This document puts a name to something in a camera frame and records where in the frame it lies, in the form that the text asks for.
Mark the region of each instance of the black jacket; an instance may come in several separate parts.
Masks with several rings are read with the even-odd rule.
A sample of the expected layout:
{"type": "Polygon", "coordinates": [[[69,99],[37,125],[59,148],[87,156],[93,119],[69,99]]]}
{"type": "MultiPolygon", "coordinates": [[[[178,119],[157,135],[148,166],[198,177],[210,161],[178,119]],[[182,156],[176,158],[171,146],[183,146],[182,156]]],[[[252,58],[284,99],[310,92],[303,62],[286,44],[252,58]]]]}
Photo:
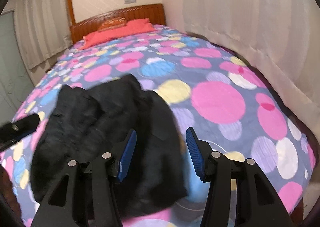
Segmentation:
{"type": "Polygon", "coordinates": [[[123,141],[130,128],[137,132],[137,145],[127,177],[114,187],[121,217],[151,214],[186,196],[172,112],[158,94],[143,91],[126,75],[89,90],[61,88],[32,159],[35,200],[42,201],[70,159],[92,161],[123,141]]]}

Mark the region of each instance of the red pillow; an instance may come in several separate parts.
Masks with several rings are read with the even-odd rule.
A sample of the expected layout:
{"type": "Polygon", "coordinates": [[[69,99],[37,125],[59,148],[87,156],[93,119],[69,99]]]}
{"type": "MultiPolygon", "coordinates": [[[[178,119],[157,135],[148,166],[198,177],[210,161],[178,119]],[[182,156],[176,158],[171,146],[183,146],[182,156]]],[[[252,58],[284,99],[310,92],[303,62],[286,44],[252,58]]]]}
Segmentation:
{"type": "Polygon", "coordinates": [[[84,45],[79,49],[87,49],[91,46],[102,44],[120,37],[131,36],[140,33],[147,33],[155,30],[156,29],[150,23],[148,18],[130,20],[124,27],[104,31],[95,31],[88,34],[87,36],[84,36],[84,45]]]}
{"type": "Polygon", "coordinates": [[[100,27],[98,27],[97,31],[103,31],[107,29],[115,29],[115,28],[121,28],[125,26],[127,23],[127,20],[125,18],[112,18],[109,19],[101,24],[100,27]]]}

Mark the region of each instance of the floral bedspread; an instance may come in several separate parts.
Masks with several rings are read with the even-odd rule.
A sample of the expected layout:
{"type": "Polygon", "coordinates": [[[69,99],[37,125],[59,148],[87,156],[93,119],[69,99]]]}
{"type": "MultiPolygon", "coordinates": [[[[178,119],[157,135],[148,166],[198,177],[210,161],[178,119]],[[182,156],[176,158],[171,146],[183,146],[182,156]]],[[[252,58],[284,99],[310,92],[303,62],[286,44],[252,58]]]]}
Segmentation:
{"type": "MultiPolygon", "coordinates": [[[[177,30],[156,26],[152,33],[116,39],[84,51],[79,41],[60,58],[18,110],[14,120],[38,113],[37,131],[1,154],[14,193],[30,226],[39,204],[29,184],[29,166],[63,84],[90,88],[132,73],[142,87],[156,91],[171,107],[182,135],[194,127],[199,139],[230,159],[253,158],[291,212],[308,185],[315,157],[292,114],[284,114],[268,89],[241,60],[223,48],[177,30]]],[[[198,227],[209,190],[185,154],[189,195],[172,208],[133,218],[126,227],[198,227]]],[[[235,204],[229,225],[233,225],[235,204]]]]}

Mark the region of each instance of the curtain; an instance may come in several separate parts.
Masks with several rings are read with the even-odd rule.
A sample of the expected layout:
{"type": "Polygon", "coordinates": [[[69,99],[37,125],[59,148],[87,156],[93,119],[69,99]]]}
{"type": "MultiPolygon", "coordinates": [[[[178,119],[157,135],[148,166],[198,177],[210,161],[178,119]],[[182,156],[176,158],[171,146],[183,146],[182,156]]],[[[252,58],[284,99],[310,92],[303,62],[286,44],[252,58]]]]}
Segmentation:
{"type": "Polygon", "coordinates": [[[71,45],[66,0],[16,0],[14,23],[29,69],[71,45]]]}
{"type": "Polygon", "coordinates": [[[320,9],[315,0],[183,0],[185,31],[257,67],[320,141],[320,9]]]}

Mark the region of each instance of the wall outlet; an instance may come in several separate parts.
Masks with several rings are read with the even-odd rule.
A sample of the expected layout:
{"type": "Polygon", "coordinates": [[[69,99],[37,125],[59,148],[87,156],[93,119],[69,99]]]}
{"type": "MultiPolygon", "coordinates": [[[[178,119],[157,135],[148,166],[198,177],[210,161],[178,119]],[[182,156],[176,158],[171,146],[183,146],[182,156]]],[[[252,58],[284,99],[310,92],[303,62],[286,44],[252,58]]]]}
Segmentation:
{"type": "Polygon", "coordinates": [[[132,4],[132,3],[136,3],[137,0],[124,0],[124,4],[132,4]]]}

